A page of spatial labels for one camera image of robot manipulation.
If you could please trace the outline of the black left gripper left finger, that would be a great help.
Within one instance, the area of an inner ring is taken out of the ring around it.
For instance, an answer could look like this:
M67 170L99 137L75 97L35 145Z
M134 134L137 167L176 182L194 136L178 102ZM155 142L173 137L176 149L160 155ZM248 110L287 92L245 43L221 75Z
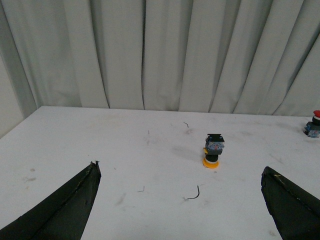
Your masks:
M0 230L2 240L79 240L98 192L98 161Z

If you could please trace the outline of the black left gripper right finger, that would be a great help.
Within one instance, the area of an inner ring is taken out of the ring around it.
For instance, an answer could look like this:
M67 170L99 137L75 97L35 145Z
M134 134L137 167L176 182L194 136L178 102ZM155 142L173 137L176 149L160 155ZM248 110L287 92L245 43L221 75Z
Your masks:
M320 200L271 167L261 175L266 207L283 240L320 238Z

